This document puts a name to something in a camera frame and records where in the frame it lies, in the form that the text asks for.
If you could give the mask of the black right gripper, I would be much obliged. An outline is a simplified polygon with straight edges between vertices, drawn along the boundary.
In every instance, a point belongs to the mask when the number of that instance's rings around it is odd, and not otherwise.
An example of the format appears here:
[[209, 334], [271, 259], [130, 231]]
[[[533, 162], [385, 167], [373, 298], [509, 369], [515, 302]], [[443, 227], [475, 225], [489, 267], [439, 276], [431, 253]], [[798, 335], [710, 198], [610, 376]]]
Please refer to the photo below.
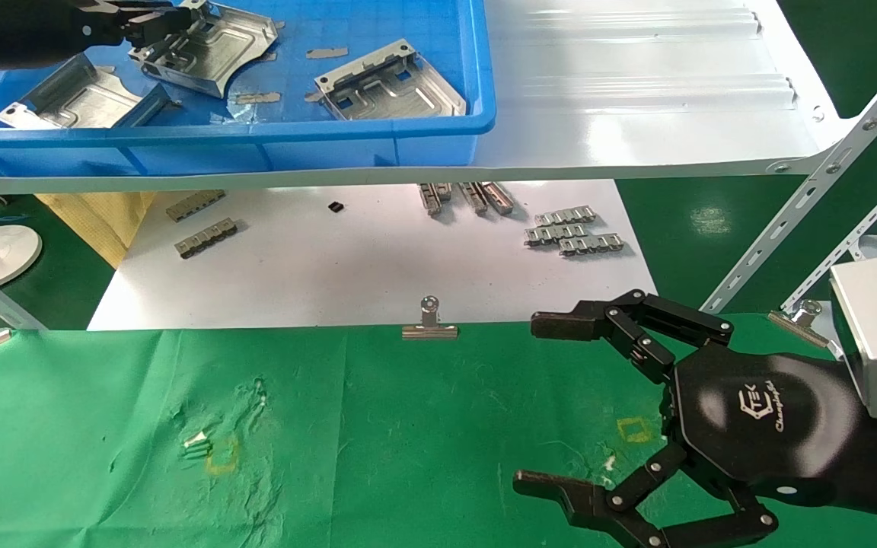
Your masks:
[[[515, 472], [515, 492], [556, 502], [571, 527], [623, 547], [741, 547], [779, 527], [754, 495], [877, 515], [877, 419], [846, 365], [733, 351], [730, 323], [641, 290], [536, 312], [530, 330], [536, 339], [605, 340], [649, 381], [671, 381], [673, 443], [614, 488]], [[654, 332], [700, 349], [675, 364]], [[640, 504], [682, 469], [732, 512], [668, 527], [645, 519]]]

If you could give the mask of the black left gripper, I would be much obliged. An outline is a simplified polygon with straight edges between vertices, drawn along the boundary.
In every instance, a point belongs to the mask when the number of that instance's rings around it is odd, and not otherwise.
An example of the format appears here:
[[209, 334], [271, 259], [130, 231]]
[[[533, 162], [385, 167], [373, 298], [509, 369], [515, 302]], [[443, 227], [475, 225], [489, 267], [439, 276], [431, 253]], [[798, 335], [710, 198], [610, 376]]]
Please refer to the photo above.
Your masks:
[[171, 1], [0, 1], [0, 71], [55, 65], [124, 39], [150, 46], [195, 21]]

